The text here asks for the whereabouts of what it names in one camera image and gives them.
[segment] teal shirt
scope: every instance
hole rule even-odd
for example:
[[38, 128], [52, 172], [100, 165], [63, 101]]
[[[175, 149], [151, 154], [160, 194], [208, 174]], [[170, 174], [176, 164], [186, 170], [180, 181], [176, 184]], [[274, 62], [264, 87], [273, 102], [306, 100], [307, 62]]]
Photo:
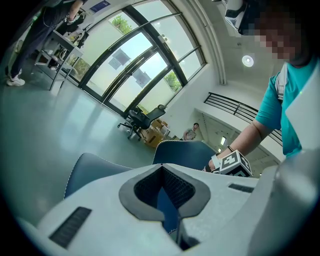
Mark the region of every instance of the teal shirt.
[[282, 106], [278, 101], [276, 92], [276, 78], [273, 76], [269, 80], [268, 88], [264, 94], [256, 120], [271, 128], [282, 131], [283, 154], [292, 156], [301, 150], [298, 136], [286, 116], [286, 109], [303, 89], [309, 77], [313, 73], [317, 64], [317, 58], [313, 57], [307, 66], [296, 68], [287, 64], [287, 84], [284, 89]]

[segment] office chair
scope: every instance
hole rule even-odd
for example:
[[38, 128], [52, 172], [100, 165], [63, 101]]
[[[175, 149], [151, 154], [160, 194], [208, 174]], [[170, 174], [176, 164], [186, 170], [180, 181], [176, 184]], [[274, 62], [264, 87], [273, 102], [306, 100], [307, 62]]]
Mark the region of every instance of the office chair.
[[138, 141], [141, 140], [141, 136], [139, 134], [140, 129], [146, 130], [150, 127], [153, 120], [163, 116], [165, 112], [166, 106], [164, 105], [158, 105], [154, 110], [149, 112], [148, 114], [144, 114], [142, 110], [138, 107], [136, 107], [133, 110], [129, 111], [129, 117], [131, 118], [131, 121], [126, 121], [125, 123], [119, 123], [118, 128], [120, 126], [125, 126], [130, 128], [130, 134], [128, 136], [128, 139], [130, 140], [133, 132], [139, 136]]

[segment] dark pants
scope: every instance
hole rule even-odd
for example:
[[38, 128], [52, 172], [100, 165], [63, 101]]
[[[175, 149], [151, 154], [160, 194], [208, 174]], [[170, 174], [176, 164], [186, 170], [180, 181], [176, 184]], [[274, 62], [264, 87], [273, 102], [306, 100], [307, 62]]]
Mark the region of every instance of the dark pants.
[[69, 8], [69, 5], [64, 4], [54, 8], [47, 7], [42, 11], [38, 19], [32, 24], [21, 50], [12, 65], [11, 77], [14, 78], [19, 73], [25, 60], [54, 30], [55, 26], [58, 25], [68, 13]]

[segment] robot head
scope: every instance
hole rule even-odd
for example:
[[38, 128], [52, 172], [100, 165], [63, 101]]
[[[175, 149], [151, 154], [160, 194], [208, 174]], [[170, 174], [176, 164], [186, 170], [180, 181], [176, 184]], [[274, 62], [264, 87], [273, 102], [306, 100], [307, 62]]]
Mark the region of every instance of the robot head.
[[253, 35], [255, 19], [265, 8], [264, 1], [227, 0], [225, 20], [241, 35]]

